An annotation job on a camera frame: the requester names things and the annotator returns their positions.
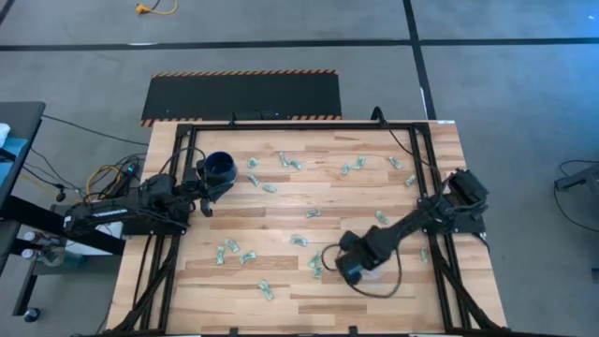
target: caster wheel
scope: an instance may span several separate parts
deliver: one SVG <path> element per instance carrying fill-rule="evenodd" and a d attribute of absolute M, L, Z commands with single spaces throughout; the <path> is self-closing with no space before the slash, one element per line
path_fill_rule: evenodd
<path fill-rule="evenodd" d="M 25 320 L 25 322 L 32 323 L 37 321 L 40 315 L 41 310 L 37 308 L 27 308 L 27 311 L 25 312 L 25 315 L 22 316 L 22 318 Z"/>

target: concrete floor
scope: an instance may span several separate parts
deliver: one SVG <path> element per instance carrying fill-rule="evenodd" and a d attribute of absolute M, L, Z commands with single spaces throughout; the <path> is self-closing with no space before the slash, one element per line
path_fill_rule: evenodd
<path fill-rule="evenodd" d="M 134 0 L 17 0 L 0 27 L 3 44 L 94 44 L 294 38 L 408 38 L 402 2 L 180 0 L 169 17 L 142 16 Z M 162 8 L 171 3 L 163 0 Z M 421 38 L 597 37 L 599 1 L 413 1 Z M 599 46 L 423 48 L 439 119 L 456 120 L 468 165 L 491 192 L 491 259 L 514 330 L 595 336 L 599 330 L 599 235 L 557 211 L 552 181 L 567 159 L 597 159 Z M 343 115 L 422 119 L 409 47 L 216 51 L 0 52 L 0 100 L 41 100 L 46 112 L 116 136 L 146 141 L 138 127 L 150 76 L 165 71 L 336 68 Z M 34 147 L 76 184 L 102 164 L 144 148 L 45 121 Z M 34 165 L 41 161 L 34 155 Z M 581 167 L 568 167 L 576 171 Z M 28 182 L 14 194 L 49 206 Z M 586 188 L 560 195 L 596 226 Z M 0 278 L 6 336 L 92 333 L 116 275 L 43 277 L 35 324 L 11 317 L 26 265 L 12 257 Z"/>

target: wooden tabletop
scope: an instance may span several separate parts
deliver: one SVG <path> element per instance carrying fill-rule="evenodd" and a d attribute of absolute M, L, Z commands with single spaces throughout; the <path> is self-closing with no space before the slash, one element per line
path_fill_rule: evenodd
<path fill-rule="evenodd" d="M 170 157 L 175 128 L 176 123 L 154 124 L 145 178 L 155 174 Z M 394 133 L 410 148 L 406 131 Z M 455 125 L 431 122 L 431 136 L 444 175 L 465 167 Z M 424 141 L 419 143 L 424 152 Z M 415 173 L 413 158 L 387 131 L 201 131 L 196 146 L 206 154 L 230 153 L 240 175 L 233 188 L 213 205 L 214 217 L 206 218 L 200 211 L 192 214 L 177 260 L 167 333 L 228 333 L 230 327 L 238 327 L 240 333 L 339 333 L 352 325 L 360 332 L 443 331 L 432 262 L 430 257 L 423 261 L 420 256 L 421 247 L 428 248 L 422 233 L 400 244 L 402 285 L 391 299 L 363 297 L 335 272 L 323 271 L 321 279 L 314 279 L 308 267 L 318 250 L 337 242 L 346 230 L 362 235 L 372 225 L 382 226 L 374 217 L 376 211 L 382 211 L 392 224 L 415 208 L 418 187 L 404 183 Z M 287 159 L 301 162 L 303 169 L 283 168 L 279 151 L 285 151 Z M 402 169 L 389 164 L 391 155 L 402 162 Z M 366 157 L 364 168 L 341 175 L 343 164 L 353 164 L 359 156 Z M 247 168 L 250 157 L 259 160 L 256 168 Z M 277 193 L 254 187 L 246 178 L 250 171 L 261 184 L 276 186 Z M 306 219 L 306 212 L 316 208 L 322 216 Z M 289 244 L 293 234 L 306 238 L 308 246 Z M 454 238 L 464 285 L 489 317 L 504 325 L 486 247 L 472 235 Z M 233 254 L 227 248 L 225 264 L 216 265 L 217 247 L 225 246 L 225 239 L 234 240 L 241 251 Z M 145 242 L 145 237 L 127 241 L 108 328 L 131 309 Z M 256 252 L 257 259 L 241 265 L 240 255 L 250 251 Z M 329 264 L 335 254 L 327 253 Z M 388 292 L 397 280 L 397 263 L 390 260 L 379 271 L 378 278 L 363 281 L 358 287 Z M 262 280 L 270 283 L 274 300 L 266 300 L 258 289 Z M 454 325 L 459 325 L 450 288 L 448 297 Z M 155 298 L 151 327 L 157 326 L 162 289 Z"/>

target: black floor stripe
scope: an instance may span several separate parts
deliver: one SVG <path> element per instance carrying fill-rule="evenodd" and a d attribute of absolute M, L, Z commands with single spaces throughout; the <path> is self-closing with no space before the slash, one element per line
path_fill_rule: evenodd
<path fill-rule="evenodd" d="M 599 44 L 599 37 L 421 39 L 421 46 L 547 46 Z"/>
<path fill-rule="evenodd" d="M 2 25 L 2 22 L 4 22 L 4 19 L 7 17 L 8 12 L 12 8 L 12 4 L 14 3 L 15 0 L 7 0 L 7 2 L 2 7 L 2 10 L 0 11 L 0 25 Z"/>
<path fill-rule="evenodd" d="M 429 84 L 429 77 L 427 76 L 427 68 L 424 65 L 424 56 L 422 55 L 422 48 L 420 47 L 412 2 L 410 0 L 403 0 L 403 8 L 405 9 L 405 18 L 408 22 L 408 29 L 410 30 L 410 41 L 412 42 L 412 52 L 414 54 L 414 62 L 416 63 L 418 83 L 422 90 L 421 94 L 422 99 L 424 100 L 424 110 L 427 119 L 436 120 L 437 113 L 435 112 L 434 104 L 432 103 L 431 85 Z"/>
<path fill-rule="evenodd" d="M 114 43 L 85 45 L 5 45 L 0 51 L 162 51 L 301 47 L 390 47 L 409 46 L 407 39 L 322 39 L 280 41 Z"/>

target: orange and black striped tape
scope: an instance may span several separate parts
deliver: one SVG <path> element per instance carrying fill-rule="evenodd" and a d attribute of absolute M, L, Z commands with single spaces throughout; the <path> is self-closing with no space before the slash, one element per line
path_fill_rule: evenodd
<path fill-rule="evenodd" d="M 294 74 L 335 74 L 334 69 L 316 69 L 316 70 L 249 70 L 249 71 L 197 71 L 171 73 L 164 72 L 153 74 L 152 78 L 159 77 L 193 77 L 193 76 L 239 76 L 239 75 L 294 75 Z"/>
<path fill-rule="evenodd" d="M 154 122 L 199 122 L 201 118 L 156 118 L 141 120 L 141 126 L 152 127 Z M 341 120 L 341 116 L 333 115 L 311 115 L 311 116 L 293 116 L 292 121 L 332 121 Z"/>

